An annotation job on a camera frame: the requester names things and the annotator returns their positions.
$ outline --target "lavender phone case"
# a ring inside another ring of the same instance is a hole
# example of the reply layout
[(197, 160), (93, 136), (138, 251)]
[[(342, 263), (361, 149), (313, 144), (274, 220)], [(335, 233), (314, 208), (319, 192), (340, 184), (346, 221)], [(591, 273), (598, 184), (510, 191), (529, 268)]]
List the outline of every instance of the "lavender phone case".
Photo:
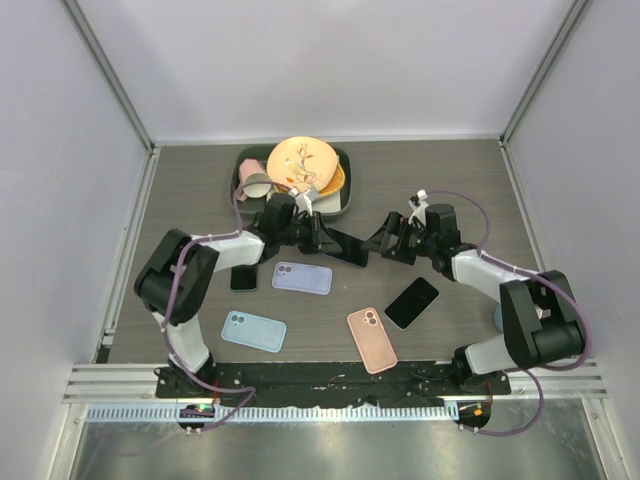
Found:
[(327, 267), (278, 262), (271, 284), (274, 288), (327, 295), (331, 291), (333, 272)]

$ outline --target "phone case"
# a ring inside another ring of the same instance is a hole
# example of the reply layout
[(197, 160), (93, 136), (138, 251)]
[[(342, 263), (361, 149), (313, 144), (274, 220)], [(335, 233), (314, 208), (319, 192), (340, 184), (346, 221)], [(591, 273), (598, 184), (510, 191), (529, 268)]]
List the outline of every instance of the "phone case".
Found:
[(347, 317), (347, 323), (367, 372), (379, 373), (398, 363), (396, 353), (375, 309), (365, 308), (354, 312)]
[(331, 291), (332, 276), (332, 270), (327, 267), (278, 262), (271, 284), (282, 290), (327, 295)]
[(287, 325), (270, 318), (243, 312), (229, 312), (221, 337), (227, 342), (277, 353), (284, 343)]

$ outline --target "cable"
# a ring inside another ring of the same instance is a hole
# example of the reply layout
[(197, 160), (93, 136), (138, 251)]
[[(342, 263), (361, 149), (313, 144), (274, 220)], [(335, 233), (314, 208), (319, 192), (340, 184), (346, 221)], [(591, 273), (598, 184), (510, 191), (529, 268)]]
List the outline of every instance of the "cable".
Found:
[(493, 392), (491, 391), (490, 381), (487, 382), (487, 390), (489, 391), (489, 404), (487, 405), (487, 407), (491, 408), (491, 406), (493, 405)]
[(571, 308), (575, 310), (575, 312), (578, 314), (578, 318), (580, 319), (580, 322), (582, 323), (582, 326), (584, 327), (584, 349), (582, 350), (582, 353), (580, 354), (580, 356), (575, 362), (570, 363), (569, 365), (542, 365), (542, 368), (545, 368), (547, 370), (553, 370), (555, 372), (564, 372), (567, 370), (576, 369), (581, 365), (583, 365), (584, 362), (586, 362), (589, 356), (591, 355), (592, 330), (591, 330), (591, 324), (587, 321), (584, 312), (578, 306), (576, 301), (573, 298), (571, 298), (571, 296), (568, 293), (566, 293), (564, 290), (562, 290), (560, 287), (558, 287), (557, 285), (554, 285), (549, 280), (547, 280), (546, 278), (536, 273), (530, 272), (523, 268), (513, 266), (507, 262), (503, 262), (502, 260), (498, 260), (497, 258), (492, 257), (486, 252), (481, 252), (480, 258), (482, 258), (485, 262), (490, 263), (491, 265), (495, 265), (496, 267), (502, 268), (503, 270), (507, 270), (517, 275), (530, 278), (531, 280), (534, 280), (544, 285), (549, 290), (553, 290), (557, 295), (560, 295), (560, 297), (562, 297), (562, 299), (565, 302), (567, 302), (571, 306)]
[[(517, 371), (518, 369), (511, 369), (511, 370), (507, 370), (507, 372), (513, 372), (513, 371)], [(538, 396), (539, 396), (539, 401), (538, 401), (538, 409), (536, 410), (536, 413), (533, 415), (533, 417), (531, 417), (531, 420), (529, 420), (525, 425), (523, 425), (522, 427), (519, 428), (515, 428), (513, 430), (506, 430), (504, 432), (496, 432), (493, 430), (485, 430), (483, 428), (479, 429), (479, 428), (471, 428), (468, 425), (461, 425), (465, 430), (472, 432), (472, 433), (479, 433), (480, 435), (487, 435), (489, 437), (511, 437), (513, 435), (518, 435), (522, 432), (526, 432), (527, 430), (529, 430), (531, 427), (533, 427), (538, 420), (540, 419), (540, 415), (542, 415), (542, 410), (544, 409), (544, 394), (542, 393), (542, 385), (540, 385), (540, 381), (536, 378), (536, 376), (531, 373), (529, 370), (522, 370), (524, 373), (526, 373), (527, 375), (529, 375), (531, 377), (531, 380), (533, 380), (533, 383), (536, 384), (536, 388), (538, 389)]]
[(580, 354), (578, 359), (574, 363), (571, 363), (569, 365), (560, 365), (560, 366), (543, 365), (542, 368), (545, 368), (547, 370), (553, 370), (553, 371), (557, 371), (557, 372), (562, 372), (562, 371), (567, 371), (567, 370), (573, 370), (573, 369), (578, 368), (581, 365), (583, 365), (584, 362), (586, 362), (587, 359), (589, 358), (589, 356), (591, 355), (592, 330), (591, 330), (591, 324), (587, 320), (587, 316), (584, 314), (582, 309), (578, 306), (576, 301), (573, 298), (571, 298), (571, 296), (568, 293), (566, 293), (564, 290), (562, 290), (560, 287), (558, 287), (557, 285), (554, 285), (549, 280), (547, 280), (546, 278), (538, 275), (537, 273), (531, 272), (529, 270), (525, 270), (524, 268), (516, 267), (515, 265), (511, 265), (510, 263), (507, 263), (507, 262), (504, 262), (502, 260), (499, 260), (499, 259), (497, 259), (495, 257), (492, 257), (488, 253), (486, 253), (483, 250), (483, 247), (487, 243), (487, 239), (489, 238), (489, 233), (491, 232), (491, 223), (489, 221), (489, 215), (488, 215), (487, 211), (484, 209), (484, 207), (482, 205), (480, 205), (480, 203), (478, 203), (472, 197), (469, 197), (468, 195), (465, 195), (463, 193), (458, 193), (458, 192), (452, 192), (452, 191), (449, 191), (449, 190), (434, 190), (432, 192), (427, 192), (427, 196), (428, 195), (435, 195), (435, 194), (439, 194), (439, 193), (444, 193), (444, 194), (448, 194), (448, 195), (455, 195), (457, 197), (464, 198), (464, 199), (468, 200), (469, 202), (471, 202), (473, 205), (475, 205), (478, 208), (478, 210), (480, 210), (480, 212), (482, 213), (482, 216), (484, 217), (484, 220), (485, 220), (486, 228), (485, 228), (484, 236), (482, 237), (482, 240), (480, 241), (480, 243), (478, 244), (478, 247), (477, 247), (478, 257), (480, 257), (485, 262), (487, 262), (487, 263), (489, 263), (491, 265), (494, 265), (494, 266), (496, 266), (498, 268), (501, 268), (501, 269), (503, 269), (503, 270), (505, 270), (507, 272), (512, 272), (512, 273), (515, 273), (517, 275), (521, 275), (523, 277), (530, 278), (531, 280), (544, 285), (546, 288), (548, 288), (549, 290), (552, 290), (554, 293), (556, 293), (557, 295), (562, 297), (562, 299), (564, 301), (566, 301), (571, 306), (571, 308), (574, 309), (574, 311), (578, 315), (578, 319), (580, 320), (580, 323), (582, 323), (582, 326), (584, 327), (584, 332), (585, 332), (585, 335), (584, 335), (584, 349), (582, 350), (582, 353)]
[[(165, 345), (167, 347), (167, 350), (169, 351), (169, 355), (173, 358), (175, 363), (178, 364), (178, 366), (187, 374), (187, 376), (194, 383), (196, 383), (197, 385), (201, 386), (202, 388), (204, 388), (206, 390), (210, 390), (210, 391), (212, 391), (214, 393), (247, 393), (246, 397), (243, 398), (242, 401), (240, 403), (238, 403), (238, 405), (236, 405), (229, 413), (227, 413), (220, 420), (205, 425), (202, 428), (201, 432), (207, 432), (207, 431), (213, 430), (213, 429), (218, 428), (219, 426), (223, 425), (229, 418), (231, 418), (233, 415), (235, 415), (238, 410), (240, 410), (247, 403), (249, 403), (249, 401), (255, 395), (256, 389), (255, 389), (255, 387), (220, 388), (220, 387), (217, 387), (217, 386), (209, 385), (209, 384), (203, 382), (202, 380), (200, 380), (198, 377), (196, 377), (187, 368), (187, 366), (185, 365), (185, 363), (182, 360), (182, 358), (180, 358), (180, 356), (177, 354), (177, 352), (173, 348), (173, 345), (171, 344), (171, 339), (169, 338), (169, 334), (167, 333), (166, 327), (167, 327), (167, 325), (169, 324), (169, 322), (171, 320), (171, 314), (173, 313), (173, 307), (175, 306), (176, 298), (178, 296), (178, 288), (180, 286), (180, 278), (182, 277), (182, 273), (183, 273), (183, 270), (184, 270), (183, 269), (184, 262), (185, 262), (185, 260), (187, 258), (187, 254), (189, 253), (189, 250), (191, 248), (193, 248), (195, 245), (198, 245), (200, 243), (210, 242), (210, 241), (213, 241), (213, 240), (231, 240), (233, 238), (239, 237), (242, 234), (242, 231), (244, 230), (244, 227), (243, 227), (243, 224), (242, 224), (242, 216), (240, 214), (240, 208), (238, 206), (238, 195), (237, 194), (241, 189), (244, 189), (245, 187), (249, 187), (251, 185), (277, 185), (277, 186), (279, 186), (281, 188), (284, 188), (287, 191), (291, 190), (291, 188), (289, 186), (287, 186), (287, 185), (282, 185), (280, 183), (269, 182), (269, 181), (252, 182), (252, 183), (249, 183), (249, 184), (246, 184), (246, 185), (245, 184), (240, 185), (238, 190), (236, 190), (236, 192), (232, 194), (233, 195), (233, 212), (234, 212), (235, 217), (236, 217), (236, 230), (234, 232), (231, 232), (231, 233), (223, 233), (223, 234), (219, 234), (219, 235), (207, 235), (207, 236), (204, 236), (204, 237), (196, 238), (196, 239), (193, 239), (190, 242), (188, 242), (182, 248), (182, 250), (180, 251), (180, 255), (178, 256), (178, 261), (176, 262), (175, 273), (173, 275), (173, 282), (171, 284), (171, 291), (169, 293), (169, 299), (167, 301), (167, 309), (165, 311), (164, 319), (160, 323), (160, 330), (162, 332), (162, 338), (164, 339), (164, 342), (165, 342)], [(87, 466), (85, 467), (85, 471), (82, 474), (82, 476), (80, 477), (80, 480), (85, 480), (87, 478), (87, 475), (91, 471), (91, 467), (93, 466), (93, 463), (95, 462), (99, 451), (104, 451), (109, 455), (113, 455), (113, 456), (117, 456), (117, 457), (129, 457), (129, 458), (130, 457), (137, 457), (139, 455), (144, 455), (145, 453), (150, 452), (154, 448), (162, 445), (166, 441), (172, 439), (173, 437), (175, 437), (177, 435), (180, 435), (181, 433), (182, 432), (174, 432), (174, 433), (170, 433), (168, 435), (165, 435), (164, 437), (160, 438), (159, 440), (157, 440), (156, 442), (152, 443), (148, 447), (145, 447), (142, 450), (138, 450), (136, 452), (117, 452), (117, 451), (106, 449), (105, 446), (104, 446), (104, 441), (105, 441), (107, 435), (103, 434), (102, 437), (100, 438), (99, 442), (98, 442), (98, 445), (96, 446), (96, 449), (91, 454), (91, 457), (89, 458), (89, 461), (87, 462)]]
[[(484, 236), (482, 237), (482, 240), (480, 240), (480, 243), (478, 244), (477, 247), (477, 252), (478, 252), (478, 257), (481, 258), (482, 260), (484, 260), (485, 262), (494, 265), (498, 268), (501, 268), (507, 272), (512, 272), (516, 275), (521, 275), (523, 277), (527, 277), (535, 282), (538, 282), (542, 285), (544, 285), (546, 288), (548, 288), (549, 290), (552, 290), (553, 292), (555, 292), (557, 295), (560, 295), (560, 297), (562, 297), (563, 300), (565, 300), (570, 306), (571, 308), (574, 309), (574, 311), (576, 312), (576, 314), (578, 315), (578, 319), (579, 321), (582, 323), (582, 326), (584, 328), (584, 348), (582, 350), (582, 353), (580, 354), (580, 356), (578, 357), (578, 359), (569, 364), (569, 365), (561, 365), (561, 366), (556, 366), (556, 365), (542, 365), (541, 368), (547, 369), (547, 370), (553, 370), (553, 371), (567, 371), (567, 370), (573, 370), (575, 368), (580, 367), (581, 365), (584, 364), (584, 362), (587, 361), (587, 359), (589, 358), (589, 356), (591, 355), (591, 345), (592, 345), (592, 330), (591, 330), (591, 324), (589, 323), (589, 321), (587, 320), (586, 315), (584, 314), (584, 312), (582, 311), (582, 309), (578, 306), (578, 304), (576, 303), (576, 301), (571, 298), (571, 296), (566, 293), (564, 290), (562, 290), (560, 287), (558, 287), (557, 285), (554, 285), (553, 283), (549, 282), (546, 278), (538, 275), (535, 272), (531, 272), (529, 270), (525, 270), (523, 268), (519, 268), (516, 267), (515, 265), (511, 265), (507, 262), (503, 262), (502, 260), (499, 260), (495, 257), (492, 257), (491, 255), (489, 255), (488, 253), (486, 253), (483, 250), (484, 245), (487, 243), (487, 240), (489, 239), (489, 234), (491, 232), (491, 222), (489, 220), (489, 214), (487, 213), (487, 211), (484, 209), (484, 207), (482, 205), (480, 205), (480, 203), (478, 203), (476, 200), (474, 200), (472, 197), (465, 195), (463, 193), (459, 193), (459, 192), (453, 192), (450, 190), (434, 190), (432, 192), (427, 192), (427, 196), (429, 195), (437, 195), (437, 194), (447, 194), (447, 195), (454, 195), (456, 197), (460, 197), (460, 198), (464, 198), (465, 200), (471, 202), (473, 205), (475, 205), (478, 210), (480, 210), (480, 213), (482, 213), (482, 216), (484, 217), (485, 220), (485, 232), (484, 232)], [(515, 369), (509, 369), (506, 370), (506, 372), (514, 372), (514, 371), (519, 371), (520, 369), (515, 368)], [(540, 385), (540, 381), (536, 378), (536, 376), (531, 373), (529, 370), (522, 370), (524, 373), (526, 373), (527, 375), (529, 375), (529, 377), (531, 377), (531, 379), (533, 380), (533, 382), (536, 384), (536, 388), (538, 389), (538, 395), (540, 398), (540, 401), (538, 403), (538, 409), (536, 410), (535, 415), (533, 416), (533, 418), (524, 426), (520, 427), (520, 428), (516, 428), (514, 430), (508, 430), (508, 431), (504, 431), (504, 432), (495, 432), (492, 430), (484, 430), (484, 429), (474, 429), (468, 426), (464, 426), (464, 428), (466, 430), (469, 430), (473, 433), (479, 433), (481, 435), (488, 435), (488, 436), (492, 436), (492, 437), (509, 437), (511, 435), (517, 435), (519, 433), (525, 432), (527, 430), (529, 430), (533, 425), (536, 424), (536, 422), (538, 421), (538, 419), (540, 418), (540, 415), (542, 415), (542, 410), (544, 409), (544, 394), (542, 393), (542, 386)]]

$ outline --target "white wall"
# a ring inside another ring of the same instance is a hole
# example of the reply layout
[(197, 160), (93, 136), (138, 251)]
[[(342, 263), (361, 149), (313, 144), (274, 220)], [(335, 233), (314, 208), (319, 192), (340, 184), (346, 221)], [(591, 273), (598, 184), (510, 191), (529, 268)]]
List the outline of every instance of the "white wall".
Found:
[(27, 480), (98, 340), (145, 155), (60, 4), (2, 10), (0, 466)]
[(570, 0), (81, 0), (155, 140), (502, 133)]
[(640, 458), (640, 3), (595, 1), (512, 151), (550, 266), (593, 323), (629, 455)]

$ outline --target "plate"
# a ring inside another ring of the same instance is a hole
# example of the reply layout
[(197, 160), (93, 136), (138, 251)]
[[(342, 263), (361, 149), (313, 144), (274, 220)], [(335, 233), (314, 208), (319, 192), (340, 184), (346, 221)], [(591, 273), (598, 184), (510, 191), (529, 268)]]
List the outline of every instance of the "plate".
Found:
[(325, 188), (336, 171), (338, 156), (326, 142), (313, 137), (291, 137), (273, 149), (267, 161), (267, 174), (276, 183), (301, 192)]

